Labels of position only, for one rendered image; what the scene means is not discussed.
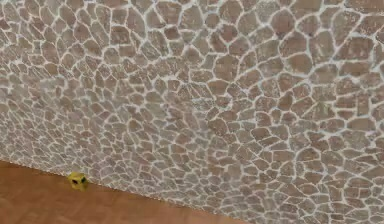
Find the small yellow cube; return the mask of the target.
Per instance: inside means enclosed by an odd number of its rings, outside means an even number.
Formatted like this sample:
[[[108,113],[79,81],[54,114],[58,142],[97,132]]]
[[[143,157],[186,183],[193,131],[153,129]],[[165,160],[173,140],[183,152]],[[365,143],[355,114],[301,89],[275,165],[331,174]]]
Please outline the small yellow cube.
[[[88,180],[83,173],[72,172],[68,175],[67,179],[75,190],[85,191],[88,187]]]

